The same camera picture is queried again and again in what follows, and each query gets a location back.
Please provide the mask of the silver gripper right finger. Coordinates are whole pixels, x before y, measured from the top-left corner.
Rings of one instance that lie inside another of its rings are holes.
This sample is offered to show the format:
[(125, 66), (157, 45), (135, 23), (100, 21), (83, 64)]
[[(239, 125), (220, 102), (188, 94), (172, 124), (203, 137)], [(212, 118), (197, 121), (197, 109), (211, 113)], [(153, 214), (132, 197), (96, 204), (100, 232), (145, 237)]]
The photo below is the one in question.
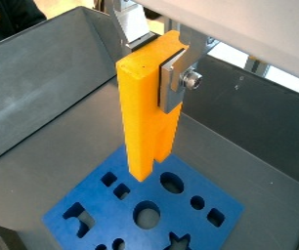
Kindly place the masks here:
[(160, 65), (159, 107), (164, 113), (169, 113), (183, 102), (185, 90), (196, 90), (201, 85), (197, 63), (219, 43), (213, 37), (184, 24), (180, 24), (177, 41), (185, 48)]

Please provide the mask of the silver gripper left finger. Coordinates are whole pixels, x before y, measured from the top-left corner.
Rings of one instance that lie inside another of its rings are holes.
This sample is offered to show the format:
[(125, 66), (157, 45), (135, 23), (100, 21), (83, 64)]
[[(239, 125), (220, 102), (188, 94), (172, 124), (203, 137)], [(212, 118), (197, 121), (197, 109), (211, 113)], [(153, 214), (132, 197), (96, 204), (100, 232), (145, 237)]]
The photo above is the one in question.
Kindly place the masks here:
[(133, 0), (109, 0), (109, 15), (125, 53), (135, 52), (157, 38), (157, 34), (149, 30), (144, 6)]

